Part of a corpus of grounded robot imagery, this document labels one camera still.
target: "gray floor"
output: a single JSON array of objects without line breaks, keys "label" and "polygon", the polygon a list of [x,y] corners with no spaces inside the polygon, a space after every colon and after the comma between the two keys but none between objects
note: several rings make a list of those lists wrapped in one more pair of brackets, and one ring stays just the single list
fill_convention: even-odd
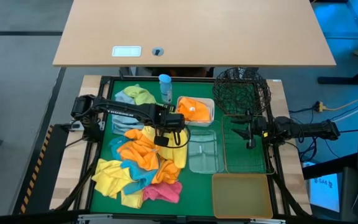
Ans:
[{"label": "gray floor", "polygon": [[[72,0],[0,0],[0,30],[63,30]],[[334,68],[261,68],[265,78],[283,80],[291,110],[323,101],[335,108],[358,98],[358,86],[319,85],[319,75],[351,77],[358,72],[358,1],[349,4],[314,3],[316,15],[336,59]],[[59,37],[0,37],[0,215],[8,214],[41,122],[58,68],[52,67]],[[217,68],[216,74],[224,68]],[[51,123],[66,123],[83,75],[117,75],[116,68],[69,68]],[[314,121],[340,112],[316,114]],[[305,112],[294,117],[309,122]],[[340,130],[358,128],[358,115],[338,124]],[[301,150],[310,142],[299,144]],[[357,150],[357,133],[329,142],[339,156]],[[318,141],[318,162],[334,159]]]}]

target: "white cable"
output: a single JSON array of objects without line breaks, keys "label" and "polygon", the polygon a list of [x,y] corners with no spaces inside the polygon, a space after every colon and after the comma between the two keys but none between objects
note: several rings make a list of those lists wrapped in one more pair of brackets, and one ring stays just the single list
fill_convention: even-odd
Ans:
[{"label": "white cable", "polygon": [[340,120],[343,120],[343,119],[345,119],[345,118],[348,118],[348,117],[354,115],[354,114],[357,113],[357,112],[358,112],[358,110],[355,111],[355,112],[353,112],[353,113],[350,113],[350,114],[348,114],[348,115],[346,115],[346,116],[344,116],[344,117],[342,117],[342,118],[338,118],[338,119],[336,119],[336,120],[333,121],[333,122],[338,122],[338,121],[340,121]]}]

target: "towel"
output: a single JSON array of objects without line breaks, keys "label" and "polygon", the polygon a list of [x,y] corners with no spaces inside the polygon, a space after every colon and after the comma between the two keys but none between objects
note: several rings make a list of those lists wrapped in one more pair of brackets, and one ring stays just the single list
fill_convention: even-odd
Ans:
[{"label": "towel", "polygon": [[126,195],[123,191],[121,191],[121,205],[125,205],[131,208],[141,208],[142,204],[143,190],[130,195]]},{"label": "towel", "polygon": [[125,137],[132,139],[117,149],[122,160],[136,161],[140,168],[145,170],[158,169],[158,158],[155,145],[138,129],[125,133]]},{"label": "towel", "polygon": [[129,173],[131,179],[136,182],[129,183],[124,187],[124,193],[126,195],[134,194],[137,191],[144,189],[146,186],[150,185],[153,181],[157,169],[146,171],[140,168],[135,161],[125,160],[121,164],[121,168],[129,168]]},{"label": "towel", "polygon": [[129,138],[125,136],[119,136],[110,141],[109,146],[111,149],[112,158],[114,160],[122,161],[120,154],[117,152],[118,148],[120,148],[123,144],[130,141]]},{"label": "towel", "polygon": [[152,184],[159,184],[161,182],[174,184],[178,179],[180,169],[171,160],[161,159],[160,164],[161,166],[154,176]]},{"label": "towel", "polygon": [[144,103],[156,103],[156,100],[149,91],[137,86],[129,86],[124,89],[124,93],[135,100],[136,105],[141,105]]},{"label": "towel", "polygon": [[183,97],[177,108],[178,113],[183,114],[186,121],[211,121],[208,107],[199,101]]},{"label": "towel", "polygon": [[179,202],[179,195],[181,192],[181,183],[175,182],[174,184],[152,184],[146,187],[143,191],[143,201],[147,199],[151,200],[166,200],[171,203]]},{"label": "towel", "polygon": [[133,182],[129,175],[129,168],[121,168],[121,163],[121,161],[98,160],[92,180],[96,182],[94,189],[103,196],[117,198],[117,193],[125,185]]},{"label": "towel", "polygon": [[[116,97],[116,101],[118,102],[130,103],[132,105],[135,104],[134,99],[127,96],[124,93],[124,90],[115,94],[115,97]],[[116,114],[111,116],[111,121],[112,121],[112,131],[114,134],[124,134],[125,132],[131,129],[135,129],[135,128],[142,129],[144,127],[144,125],[135,118],[130,118],[130,117],[116,115]]]},{"label": "towel", "polygon": [[[142,134],[146,135],[150,141],[153,141],[155,137],[154,128],[151,126],[145,126],[142,130]],[[187,132],[183,130],[180,132],[180,145],[175,144],[173,133],[165,133],[164,136],[169,138],[168,146],[176,147],[182,146],[187,142]],[[162,146],[156,146],[158,154],[164,159],[173,160],[175,166],[179,169],[185,168],[187,159],[187,144],[180,148],[168,148]]]}]

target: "clear plastic container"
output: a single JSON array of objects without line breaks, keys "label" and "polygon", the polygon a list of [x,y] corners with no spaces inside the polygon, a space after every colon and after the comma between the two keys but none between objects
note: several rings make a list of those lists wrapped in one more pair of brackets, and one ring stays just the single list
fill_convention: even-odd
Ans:
[{"label": "clear plastic container", "polygon": [[214,174],[224,171],[223,135],[219,121],[208,127],[189,126],[188,162],[192,172]]},{"label": "clear plastic container", "polygon": [[183,97],[187,97],[196,101],[199,101],[200,103],[204,103],[209,110],[209,117],[211,118],[211,121],[185,121],[186,124],[191,126],[202,126],[202,127],[208,127],[212,124],[215,117],[215,102],[212,99],[209,98],[197,98],[197,97],[189,97],[189,96],[179,96],[177,101],[177,106],[179,105],[180,99]]}]

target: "green wire rack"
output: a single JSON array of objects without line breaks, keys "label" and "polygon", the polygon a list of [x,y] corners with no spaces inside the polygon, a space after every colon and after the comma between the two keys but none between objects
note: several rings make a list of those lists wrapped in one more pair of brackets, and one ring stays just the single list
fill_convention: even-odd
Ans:
[{"label": "green wire rack", "polygon": [[269,150],[262,144],[260,136],[254,136],[255,148],[247,149],[247,140],[243,140],[232,128],[247,129],[248,124],[235,124],[233,119],[242,115],[224,115],[222,117],[222,132],[224,145],[225,168],[228,173],[241,174],[270,174]]}]

